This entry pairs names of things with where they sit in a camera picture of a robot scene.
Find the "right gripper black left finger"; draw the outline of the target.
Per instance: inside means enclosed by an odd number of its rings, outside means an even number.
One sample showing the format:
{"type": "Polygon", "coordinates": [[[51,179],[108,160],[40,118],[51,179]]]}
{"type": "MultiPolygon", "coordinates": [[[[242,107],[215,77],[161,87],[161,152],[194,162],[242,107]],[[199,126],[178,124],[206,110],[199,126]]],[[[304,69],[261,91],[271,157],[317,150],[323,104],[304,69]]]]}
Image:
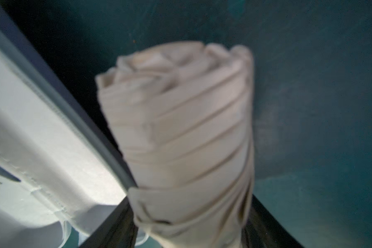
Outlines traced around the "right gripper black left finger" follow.
{"type": "Polygon", "coordinates": [[[80,247],[133,248],[138,232],[133,218],[129,200],[125,198],[80,247]]]}

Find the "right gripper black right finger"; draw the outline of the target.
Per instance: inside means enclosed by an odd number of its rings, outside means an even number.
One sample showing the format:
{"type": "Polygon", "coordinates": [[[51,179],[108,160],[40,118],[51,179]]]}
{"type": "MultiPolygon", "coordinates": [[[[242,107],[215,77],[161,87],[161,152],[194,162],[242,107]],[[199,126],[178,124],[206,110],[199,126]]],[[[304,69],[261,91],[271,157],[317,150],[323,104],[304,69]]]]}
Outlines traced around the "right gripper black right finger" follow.
{"type": "Polygon", "coordinates": [[[243,248],[303,248],[255,196],[241,242],[243,248]]]}

